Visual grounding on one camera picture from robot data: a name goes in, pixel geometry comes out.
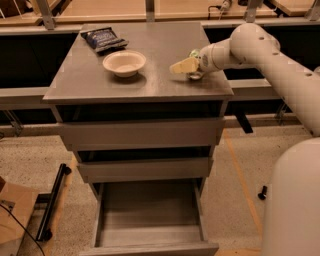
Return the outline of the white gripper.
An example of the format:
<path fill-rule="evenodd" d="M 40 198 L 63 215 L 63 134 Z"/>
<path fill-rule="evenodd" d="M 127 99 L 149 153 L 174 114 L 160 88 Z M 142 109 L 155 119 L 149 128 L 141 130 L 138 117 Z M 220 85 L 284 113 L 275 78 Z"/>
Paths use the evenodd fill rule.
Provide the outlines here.
<path fill-rule="evenodd" d="M 199 52 L 199 68 L 203 72 L 216 72 L 225 69 L 235 69 L 240 66 L 230 50 L 230 40 L 226 39 L 210 44 Z M 190 57 L 179 61 L 169 67 L 172 74 L 188 73 L 192 69 Z"/>

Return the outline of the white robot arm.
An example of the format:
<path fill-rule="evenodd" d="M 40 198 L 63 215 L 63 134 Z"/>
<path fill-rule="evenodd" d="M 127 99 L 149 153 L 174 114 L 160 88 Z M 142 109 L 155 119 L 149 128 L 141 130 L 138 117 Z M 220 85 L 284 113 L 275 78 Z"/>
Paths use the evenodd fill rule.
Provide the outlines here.
<path fill-rule="evenodd" d="M 237 26 L 170 66 L 193 80 L 253 68 L 289 107 L 305 136 L 274 162 L 267 183 L 259 256 L 320 256 L 320 75 L 281 51 L 255 23 Z"/>

